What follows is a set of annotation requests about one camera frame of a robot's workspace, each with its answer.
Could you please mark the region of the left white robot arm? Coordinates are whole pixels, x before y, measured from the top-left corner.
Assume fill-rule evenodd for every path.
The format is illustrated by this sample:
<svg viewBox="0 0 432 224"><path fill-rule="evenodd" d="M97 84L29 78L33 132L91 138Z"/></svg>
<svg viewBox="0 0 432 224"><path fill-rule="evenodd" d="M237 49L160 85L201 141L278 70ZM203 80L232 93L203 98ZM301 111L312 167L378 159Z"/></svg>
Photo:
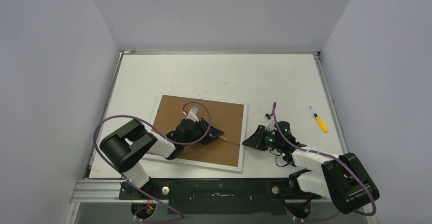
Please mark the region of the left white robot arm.
<svg viewBox="0 0 432 224"><path fill-rule="evenodd" d="M137 119L132 119L113 133L106 136L99 144L99 150L108 158L114 169L123 174L132 185L132 192L139 199L151 195L151 177L146 173L140 160L148 152L167 160L179 157L186 145L215 141L224 135L203 119L183 119L175 130L165 136L149 132Z"/></svg>

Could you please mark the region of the white picture frame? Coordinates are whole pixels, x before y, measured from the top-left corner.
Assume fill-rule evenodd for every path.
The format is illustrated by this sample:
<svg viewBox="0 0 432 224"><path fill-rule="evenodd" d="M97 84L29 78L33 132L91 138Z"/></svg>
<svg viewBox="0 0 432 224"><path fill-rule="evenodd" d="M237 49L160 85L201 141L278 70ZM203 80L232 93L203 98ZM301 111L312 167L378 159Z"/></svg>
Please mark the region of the white picture frame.
<svg viewBox="0 0 432 224"><path fill-rule="evenodd" d="M160 132L167 134L186 117L184 111L189 111L192 107L199 109L197 113L199 118L204 118L211 122L213 127L224 131L224 137L238 143L242 143L246 138L248 106L240 102L162 94L153 109L151 123ZM217 138L208 145L187 146L178 158L171 160L171 163L241 172L243 160L242 144L235 145Z"/></svg>

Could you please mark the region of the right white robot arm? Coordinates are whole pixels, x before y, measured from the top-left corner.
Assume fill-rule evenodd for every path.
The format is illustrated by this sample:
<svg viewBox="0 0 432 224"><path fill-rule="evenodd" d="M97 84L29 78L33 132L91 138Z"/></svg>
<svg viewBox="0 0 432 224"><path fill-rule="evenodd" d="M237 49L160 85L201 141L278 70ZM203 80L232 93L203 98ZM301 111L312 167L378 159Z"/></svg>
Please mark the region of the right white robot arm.
<svg viewBox="0 0 432 224"><path fill-rule="evenodd" d="M308 147L296 140L286 121L259 125L242 144L260 151L275 150L286 166L298 168L288 177L288 193L294 198L330 199L339 212L349 214L380 197L354 153L334 155Z"/></svg>

